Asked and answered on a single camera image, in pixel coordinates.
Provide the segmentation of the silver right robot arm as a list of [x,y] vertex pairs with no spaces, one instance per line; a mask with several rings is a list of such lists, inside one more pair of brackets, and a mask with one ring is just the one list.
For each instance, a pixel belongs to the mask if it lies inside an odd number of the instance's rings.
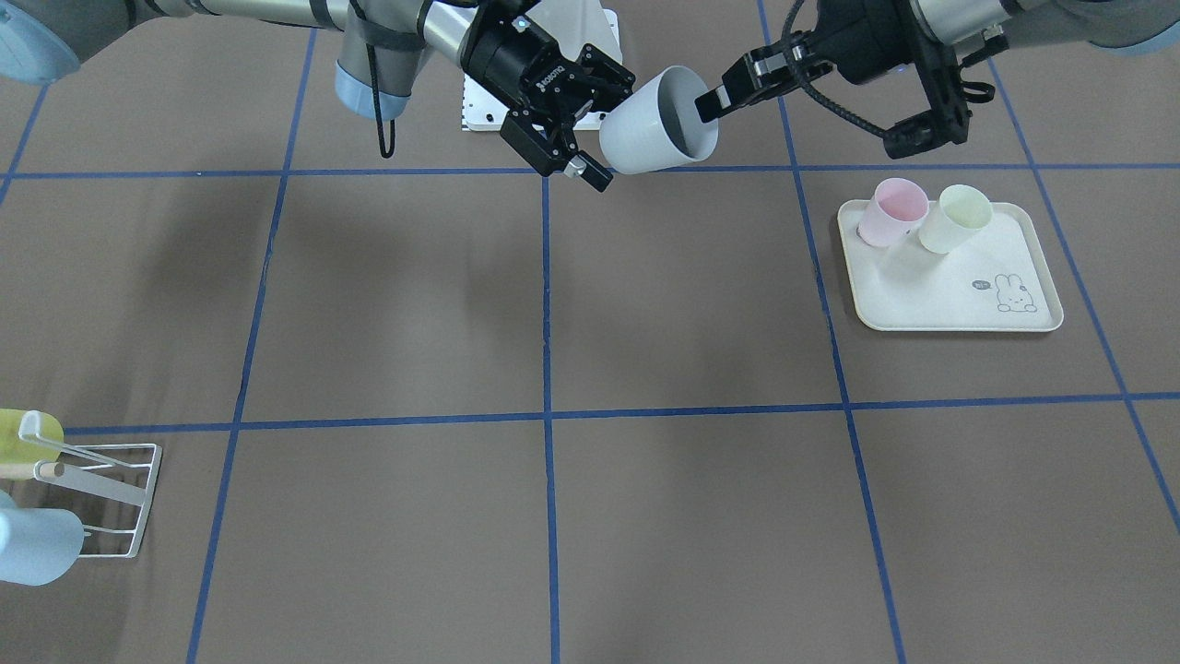
[[498,134],[535,173],[612,182],[576,127],[620,109],[635,75],[591,38],[570,45],[539,1],[5,1],[4,78],[47,87],[137,29],[183,21],[340,37],[337,100],[375,126],[384,159],[439,55],[502,105]]

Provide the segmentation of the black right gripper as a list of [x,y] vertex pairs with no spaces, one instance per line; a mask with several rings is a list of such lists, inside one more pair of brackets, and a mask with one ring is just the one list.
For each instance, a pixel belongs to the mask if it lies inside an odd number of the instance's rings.
[[[632,96],[635,75],[594,42],[573,63],[527,12],[539,1],[477,1],[460,67],[505,109],[499,136],[535,172],[581,178],[604,192],[614,175],[579,147],[573,126],[603,119]],[[563,65],[560,73],[555,71]],[[553,88],[543,84],[555,72]]]

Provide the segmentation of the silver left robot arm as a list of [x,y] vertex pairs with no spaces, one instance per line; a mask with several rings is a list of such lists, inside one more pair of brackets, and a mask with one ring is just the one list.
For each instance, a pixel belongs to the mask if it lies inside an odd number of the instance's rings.
[[[1175,1],[819,1],[812,29],[794,29],[802,4],[792,4],[779,41],[741,55],[717,88],[695,101],[703,121],[802,88],[809,99],[868,134],[906,147],[965,139],[970,101],[986,87],[962,71],[1007,50],[1088,42],[1106,52],[1143,54],[1176,44]],[[818,92],[835,72],[856,85],[912,65],[927,110],[881,127]]]

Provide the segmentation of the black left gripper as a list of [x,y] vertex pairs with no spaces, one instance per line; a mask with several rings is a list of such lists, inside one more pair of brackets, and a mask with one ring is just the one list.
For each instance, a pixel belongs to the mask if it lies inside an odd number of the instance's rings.
[[835,71],[864,85],[902,65],[911,65],[927,83],[926,64],[914,55],[914,38],[924,17],[919,1],[818,1],[809,32],[750,50],[725,71],[716,88],[695,98],[700,121],[712,123],[758,101],[802,88],[820,101],[814,81]]

